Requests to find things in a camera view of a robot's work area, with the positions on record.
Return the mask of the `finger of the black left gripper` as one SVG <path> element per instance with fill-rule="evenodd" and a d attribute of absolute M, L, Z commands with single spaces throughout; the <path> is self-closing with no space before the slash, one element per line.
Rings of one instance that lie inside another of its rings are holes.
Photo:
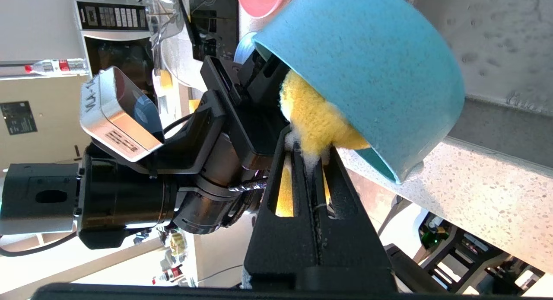
<path fill-rule="evenodd" d="M 289 67 L 276 55 L 250 54 L 242 65 L 242 87 L 255 107 L 281 121 L 280 91 Z"/>

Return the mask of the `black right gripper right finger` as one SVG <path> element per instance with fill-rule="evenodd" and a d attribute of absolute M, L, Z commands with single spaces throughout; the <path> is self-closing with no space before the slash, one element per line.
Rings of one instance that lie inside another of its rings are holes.
<path fill-rule="evenodd" d="M 316 280 L 326 290 L 396 291 L 389 258 L 336 148 L 312 174 Z"/>

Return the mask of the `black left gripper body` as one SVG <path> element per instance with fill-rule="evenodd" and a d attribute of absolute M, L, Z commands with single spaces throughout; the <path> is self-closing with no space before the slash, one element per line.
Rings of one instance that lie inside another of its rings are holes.
<path fill-rule="evenodd" d="M 81 89 L 80 123 L 92 137 L 78 193 L 78 236 L 118 247 L 154 227 L 204 235 L 259 208 L 277 145 L 277 118 L 255 107 L 242 65 L 205 58 L 197 109 L 163 127 L 157 105 L 111 66 Z"/>

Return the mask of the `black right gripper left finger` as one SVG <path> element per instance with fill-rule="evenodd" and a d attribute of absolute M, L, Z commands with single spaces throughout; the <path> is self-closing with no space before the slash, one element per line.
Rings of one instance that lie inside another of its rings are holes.
<path fill-rule="evenodd" d="M 285 138 L 292 132 L 285 127 L 280 133 L 268 176 L 268 186 L 261 200 L 257 221 L 244 260 L 254 290 L 296 288 L 296 277 L 317 263 L 313 232 L 313 215 L 305 164 L 298 147 L 292 148 L 292 205 L 294 217 L 275 213 L 285 163 Z"/>

